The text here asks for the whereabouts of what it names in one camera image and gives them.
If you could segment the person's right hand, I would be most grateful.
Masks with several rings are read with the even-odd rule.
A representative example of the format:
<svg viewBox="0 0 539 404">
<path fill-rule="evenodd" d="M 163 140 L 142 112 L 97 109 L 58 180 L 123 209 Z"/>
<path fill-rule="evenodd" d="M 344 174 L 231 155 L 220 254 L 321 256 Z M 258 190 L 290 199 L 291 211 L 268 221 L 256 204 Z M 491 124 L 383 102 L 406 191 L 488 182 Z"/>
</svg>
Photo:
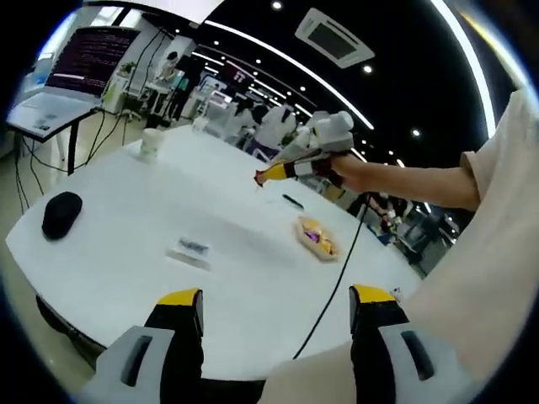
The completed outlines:
<svg viewBox="0 0 539 404">
<path fill-rule="evenodd" d="M 334 185 L 362 194 L 367 191 L 366 164 L 355 155 L 333 154 L 318 162 L 318 174 Z"/>
</svg>

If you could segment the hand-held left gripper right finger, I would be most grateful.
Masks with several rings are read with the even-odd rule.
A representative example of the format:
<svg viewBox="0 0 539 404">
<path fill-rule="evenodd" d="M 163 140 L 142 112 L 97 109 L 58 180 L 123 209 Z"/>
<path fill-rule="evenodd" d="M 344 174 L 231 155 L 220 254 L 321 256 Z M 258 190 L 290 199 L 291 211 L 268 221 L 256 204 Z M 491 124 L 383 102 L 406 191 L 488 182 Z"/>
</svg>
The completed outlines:
<svg viewBox="0 0 539 404">
<path fill-rule="evenodd" d="M 476 387 L 446 341 L 412 323 L 389 292 L 353 284 L 350 359 L 358 403 L 468 403 Z"/>
</svg>

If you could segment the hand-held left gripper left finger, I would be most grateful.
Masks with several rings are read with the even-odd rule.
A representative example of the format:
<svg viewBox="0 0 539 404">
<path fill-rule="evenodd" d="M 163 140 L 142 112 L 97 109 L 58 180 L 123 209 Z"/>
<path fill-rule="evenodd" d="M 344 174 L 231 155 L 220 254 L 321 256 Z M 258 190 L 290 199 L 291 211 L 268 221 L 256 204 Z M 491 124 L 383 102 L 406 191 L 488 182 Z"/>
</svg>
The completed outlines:
<svg viewBox="0 0 539 404">
<path fill-rule="evenodd" d="M 203 292 L 169 293 L 142 326 L 133 326 L 97 358 L 83 403 L 187 403 L 199 398 L 204 361 Z"/>
</svg>

